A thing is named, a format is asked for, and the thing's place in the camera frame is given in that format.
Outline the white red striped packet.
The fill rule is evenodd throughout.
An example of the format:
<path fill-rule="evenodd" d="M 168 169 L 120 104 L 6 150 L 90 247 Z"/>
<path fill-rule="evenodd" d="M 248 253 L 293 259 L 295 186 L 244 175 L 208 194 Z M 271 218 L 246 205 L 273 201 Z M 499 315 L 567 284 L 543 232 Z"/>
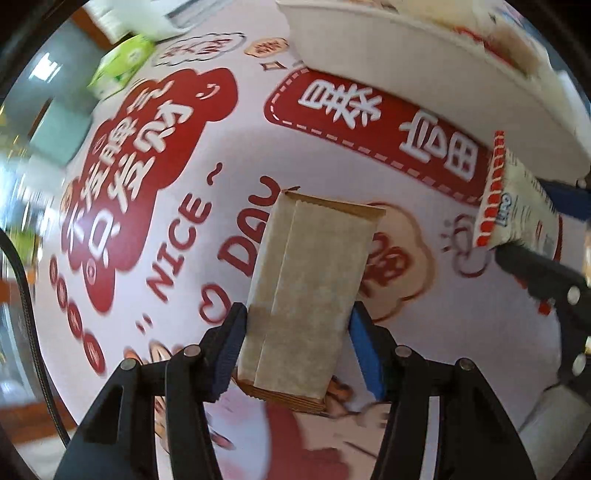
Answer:
<path fill-rule="evenodd" d="M 561 241 L 562 220 L 549 195 L 507 147 L 505 133 L 497 131 L 473 245 L 490 250 L 515 242 L 556 259 Z"/>

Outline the beige cracker packet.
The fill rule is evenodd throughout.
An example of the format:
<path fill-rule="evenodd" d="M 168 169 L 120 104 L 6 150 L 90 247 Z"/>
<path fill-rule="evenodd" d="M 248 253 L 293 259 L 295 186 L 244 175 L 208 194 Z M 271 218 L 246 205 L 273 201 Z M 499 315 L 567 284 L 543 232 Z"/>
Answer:
<path fill-rule="evenodd" d="M 325 410 L 384 209 L 283 190 L 247 297 L 238 386 L 305 413 Z"/>

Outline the white plastic bin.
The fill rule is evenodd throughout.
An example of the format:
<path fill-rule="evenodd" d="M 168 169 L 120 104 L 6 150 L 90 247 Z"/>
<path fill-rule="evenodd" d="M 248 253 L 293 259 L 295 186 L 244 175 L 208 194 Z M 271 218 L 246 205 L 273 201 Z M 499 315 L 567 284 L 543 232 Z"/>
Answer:
<path fill-rule="evenodd" d="M 290 40 L 312 69 L 376 87 L 509 148 L 536 175 L 571 182 L 590 170 L 590 120 L 474 41 L 376 7 L 280 1 Z"/>

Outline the printed pink table mat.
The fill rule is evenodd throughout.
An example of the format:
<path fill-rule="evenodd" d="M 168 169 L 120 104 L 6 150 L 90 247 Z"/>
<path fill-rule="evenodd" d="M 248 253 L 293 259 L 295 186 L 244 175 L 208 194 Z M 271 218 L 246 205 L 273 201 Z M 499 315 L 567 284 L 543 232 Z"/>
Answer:
<path fill-rule="evenodd" d="M 376 203 L 386 215 L 360 297 L 426 357 L 474 359 L 541 479 L 566 463 L 590 410 L 555 385 L 559 326 L 472 247 L 487 147 L 407 99 L 308 67 L 280 1 L 233 1 L 157 48 L 101 102 L 44 246 L 43 357 L 80 419 L 128 355 L 163 359 L 249 291 L 280 188 Z M 586 110 L 564 68 L 500 1 L 463 7 L 540 59 L 521 73 Z"/>

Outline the mint green canister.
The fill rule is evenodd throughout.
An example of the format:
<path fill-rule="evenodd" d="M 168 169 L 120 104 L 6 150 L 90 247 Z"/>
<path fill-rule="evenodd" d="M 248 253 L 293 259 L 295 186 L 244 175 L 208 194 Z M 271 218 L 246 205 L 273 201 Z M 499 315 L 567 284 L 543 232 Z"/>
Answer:
<path fill-rule="evenodd" d="M 65 167 L 75 156 L 92 122 L 90 113 L 78 112 L 50 98 L 30 130 L 30 145 L 48 161 Z"/>

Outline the green tissue pack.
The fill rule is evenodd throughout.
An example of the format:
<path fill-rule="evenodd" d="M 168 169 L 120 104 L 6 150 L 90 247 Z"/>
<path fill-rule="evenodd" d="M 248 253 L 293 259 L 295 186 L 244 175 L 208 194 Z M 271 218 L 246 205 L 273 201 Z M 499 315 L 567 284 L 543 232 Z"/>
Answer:
<path fill-rule="evenodd" d="M 99 101 L 120 92 L 154 49 L 155 44 L 142 35 L 123 41 L 100 60 L 87 89 Z"/>

